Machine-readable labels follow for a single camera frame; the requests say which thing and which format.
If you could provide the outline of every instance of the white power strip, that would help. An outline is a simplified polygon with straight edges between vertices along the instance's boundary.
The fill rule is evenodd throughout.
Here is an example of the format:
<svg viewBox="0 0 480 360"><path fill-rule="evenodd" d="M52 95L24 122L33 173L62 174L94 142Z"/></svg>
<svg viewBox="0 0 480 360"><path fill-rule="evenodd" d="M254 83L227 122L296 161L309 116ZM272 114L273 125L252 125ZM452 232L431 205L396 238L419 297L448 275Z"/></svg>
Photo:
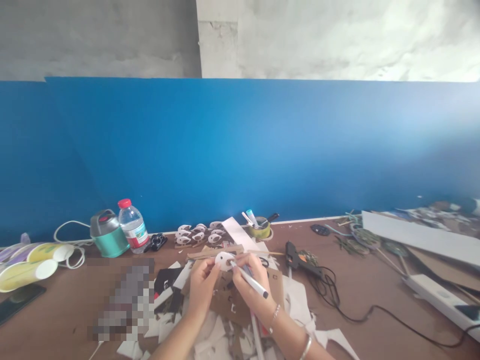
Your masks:
<svg viewBox="0 0 480 360"><path fill-rule="evenodd" d="M462 330L480 325L480 320L472 320L455 308L457 305L468 305L465 301L453 295L428 276L423 274L412 275L404 281L413 291L427 300ZM468 334L480 343L480 327L470 330Z"/></svg>

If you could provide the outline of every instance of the woman's right hand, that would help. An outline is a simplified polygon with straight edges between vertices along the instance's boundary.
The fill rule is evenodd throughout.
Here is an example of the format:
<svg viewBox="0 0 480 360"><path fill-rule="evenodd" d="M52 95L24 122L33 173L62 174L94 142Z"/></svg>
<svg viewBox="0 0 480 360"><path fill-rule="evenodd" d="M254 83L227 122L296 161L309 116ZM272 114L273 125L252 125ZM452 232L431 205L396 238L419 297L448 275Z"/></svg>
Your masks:
<svg viewBox="0 0 480 360"><path fill-rule="evenodd" d="M241 294L243 300L248 305L248 307L253 311L253 313L260 319L262 324L266 327L270 326L272 316L277 308L277 304L272 297L272 292L270 291L269 284L269 275L267 269L262 266L262 263L258 257L252 253L246 252L235 257L236 264L243 268L243 266L248 265L251 268L253 273L253 278L262 285L265 290L268 292L268 298L264 298L258 292L250 286L248 282L244 280L239 269L235 266L233 268L233 283Z"/></svg>

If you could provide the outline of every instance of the phone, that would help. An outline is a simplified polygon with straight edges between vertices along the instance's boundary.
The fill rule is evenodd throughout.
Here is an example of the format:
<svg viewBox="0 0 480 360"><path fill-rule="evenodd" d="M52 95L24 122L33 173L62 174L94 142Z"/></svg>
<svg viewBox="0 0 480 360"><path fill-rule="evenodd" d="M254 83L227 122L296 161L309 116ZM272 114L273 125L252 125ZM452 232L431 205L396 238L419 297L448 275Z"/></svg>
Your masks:
<svg viewBox="0 0 480 360"><path fill-rule="evenodd" d="M0 326L46 290L37 284L29 284L14 290L9 298L0 302Z"/></svg>

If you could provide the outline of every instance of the silver bangle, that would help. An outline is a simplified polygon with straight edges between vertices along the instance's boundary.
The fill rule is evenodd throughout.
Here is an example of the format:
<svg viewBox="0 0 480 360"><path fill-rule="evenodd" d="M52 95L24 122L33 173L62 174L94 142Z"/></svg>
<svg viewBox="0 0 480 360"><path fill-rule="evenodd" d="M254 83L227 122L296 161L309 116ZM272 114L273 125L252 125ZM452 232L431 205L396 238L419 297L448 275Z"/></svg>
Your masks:
<svg viewBox="0 0 480 360"><path fill-rule="evenodd" d="M310 350L310 345L312 345L312 337L308 335L308 342L306 343L305 350L303 351L303 354L301 355L300 360L305 360L305 357L307 356L307 353Z"/></svg>
<svg viewBox="0 0 480 360"><path fill-rule="evenodd" d="M274 330L272 329L272 326L274 325L275 319L279 315L279 311L280 311L280 304L276 306L275 312L273 313L273 317L271 318L271 321L270 321L270 328L268 329L268 332L270 333L270 335L272 335L272 333L274 332Z"/></svg>

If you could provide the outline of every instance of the white wall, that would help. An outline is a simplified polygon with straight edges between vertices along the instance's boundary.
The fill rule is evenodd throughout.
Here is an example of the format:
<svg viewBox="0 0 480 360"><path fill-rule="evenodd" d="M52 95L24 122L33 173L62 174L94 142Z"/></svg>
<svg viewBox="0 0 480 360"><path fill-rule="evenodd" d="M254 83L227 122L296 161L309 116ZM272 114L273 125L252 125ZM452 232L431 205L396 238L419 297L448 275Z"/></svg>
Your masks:
<svg viewBox="0 0 480 360"><path fill-rule="evenodd" d="M204 78L480 79L478 0L196 0Z"/></svg>
<svg viewBox="0 0 480 360"><path fill-rule="evenodd" d="M195 0L0 1L0 81L200 77Z"/></svg>

